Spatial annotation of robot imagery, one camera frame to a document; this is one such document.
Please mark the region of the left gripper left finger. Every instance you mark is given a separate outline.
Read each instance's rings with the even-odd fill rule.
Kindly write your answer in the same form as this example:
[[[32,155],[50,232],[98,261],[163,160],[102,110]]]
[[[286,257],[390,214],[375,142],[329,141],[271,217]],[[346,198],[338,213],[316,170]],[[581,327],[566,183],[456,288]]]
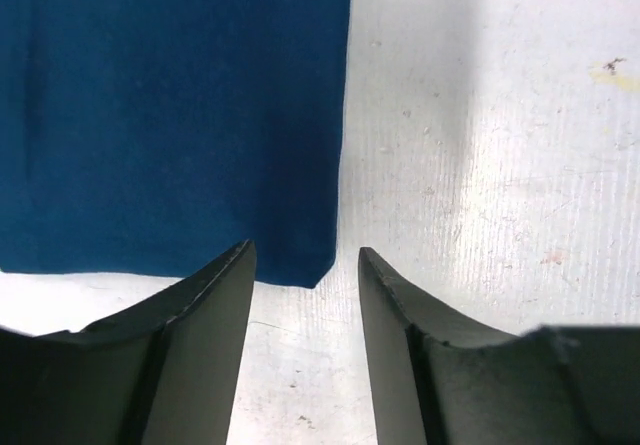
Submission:
[[[244,241],[81,331],[3,331],[2,442],[224,443],[255,270]]]

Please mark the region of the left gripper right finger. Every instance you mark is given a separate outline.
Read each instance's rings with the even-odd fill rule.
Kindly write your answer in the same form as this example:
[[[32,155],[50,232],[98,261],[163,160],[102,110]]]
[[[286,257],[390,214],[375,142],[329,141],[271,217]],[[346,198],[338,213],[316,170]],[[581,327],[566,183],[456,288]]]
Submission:
[[[635,444],[639,330],[492,328],[402,277],[375,250],[358,283],[382,444]]]

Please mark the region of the blue t shirt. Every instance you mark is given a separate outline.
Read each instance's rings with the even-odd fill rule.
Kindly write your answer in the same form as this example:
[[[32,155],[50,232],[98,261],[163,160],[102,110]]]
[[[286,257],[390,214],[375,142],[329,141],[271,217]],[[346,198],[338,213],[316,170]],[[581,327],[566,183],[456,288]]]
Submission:
[[[336,256],[351,0],[1,0],[1,268],[261,282]]]

